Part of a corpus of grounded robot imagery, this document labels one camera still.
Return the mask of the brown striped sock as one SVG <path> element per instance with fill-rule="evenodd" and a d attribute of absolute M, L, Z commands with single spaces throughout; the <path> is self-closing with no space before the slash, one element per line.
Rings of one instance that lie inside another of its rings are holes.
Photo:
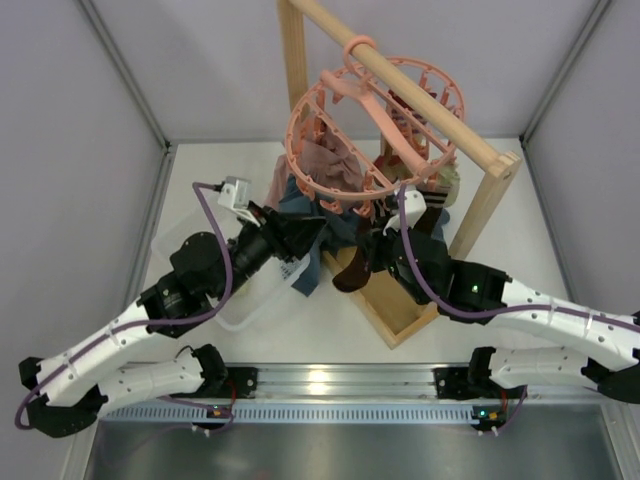
<path fill-rule="evenodd" d="M 426 211 L 416 222 L 414 229 L 425 234 L 432 234 L 445 209 L 450 189 L 446 187 L 419 186 L 418 191 L 425 200 Z"/>
<path fill-rule="evenodd" d="M 382 232 L 370 219 L 362 218 L 356 229 L 356 250 L 350 263 L 333 280 L 333 286 L 342 293 L 364 288 L 376 270 L 377 251 Z"/>

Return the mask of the pink round clip hanger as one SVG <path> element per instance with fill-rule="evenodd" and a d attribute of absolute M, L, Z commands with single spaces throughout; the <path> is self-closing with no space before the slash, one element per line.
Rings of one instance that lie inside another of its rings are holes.
<path fill-rule="evenodd" d="M 385 87 L 381 80 L 369 72 L 362 64 L 352 60 L 352 52 L 358 46 L 373 47 L 374 41 L 364 35 L 351 40 L 343 49 L 342 68 L 335 71 L 324 70 L 319 81 L 298 100 L 291 111 L 287 125 L 284 146 L 287 164 L 299 190 L 310 200 L 332 213 L 341 214 L 354 210 L 362 217 L 373 214 L 374 205 L 394 193 L 401 184 L 450 189 L 445 206 L 455 202 L 459 190 L 460 177 L 456 164 L 456 147 L 450 140 L 439 138 L 430 122 L 399 94 Z M 383 135 L 412 176 L 396 181 L 388 180 L 375 166 L 375 159 L 364 154 L 339 127 L 328 112 L 326 104 L 338 104 L 349 99 L 357 104 L 373 122 L 380 136 Z M 408 117 L 416 129 L 427 137 L 430 156 L 425 160 L 405 139 L 386 112 L 387 104 L 399 109 Z M 327 188 L 314 182 L 299 167 L 299 157 L 305 140 L 317 141 L 327 132 L 333 133 L 353 154 L 361 167 L 363 183 L 360 191 L 343 191 Z"/>

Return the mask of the pale green sock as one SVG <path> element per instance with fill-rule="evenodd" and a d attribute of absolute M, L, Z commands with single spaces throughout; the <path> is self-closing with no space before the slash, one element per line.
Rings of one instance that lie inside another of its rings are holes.
<path fill-rule="evenodd" d="M 246 282 L 235 291 L 235 295 L 247 295 L 251 290 L 251 283 Z"/>

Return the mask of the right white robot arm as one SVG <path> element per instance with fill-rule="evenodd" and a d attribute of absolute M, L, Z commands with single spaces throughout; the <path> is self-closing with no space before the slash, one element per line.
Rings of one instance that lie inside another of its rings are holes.
<path fill-rule="evenodd" d="M 455 260 L 446 245 L 414 229 L 364 235 L 365 264 L 386 271 L 419 305 L 451 321 L 525 332 L 534 349 L 478 347 L 468 364 L 474 389 L 578 386 L 639 401 L 639 316 L 605 313 L 530 288 L 502 270 Z"/>

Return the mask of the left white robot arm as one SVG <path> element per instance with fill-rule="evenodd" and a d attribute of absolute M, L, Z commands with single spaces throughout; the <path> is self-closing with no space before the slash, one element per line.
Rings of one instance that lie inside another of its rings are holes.
<path fill-rule="evenodd" d="M 217 315 L 269 260 L 302 259 L 326 225 L 321 216 L 256 204 L 249 212 L 254 218 L 243 221 L 230 240 L 218 228 L 188 237 L 171 255 L 171 271 L 98 332 L 55 357 L 21 361 L 20 379 L 29 393 L 16 414 L 17 427 L 63 438 L 148 399 L 214 397 L 228 370 L 211 344 L 162 363 L 129 363 Z"/>

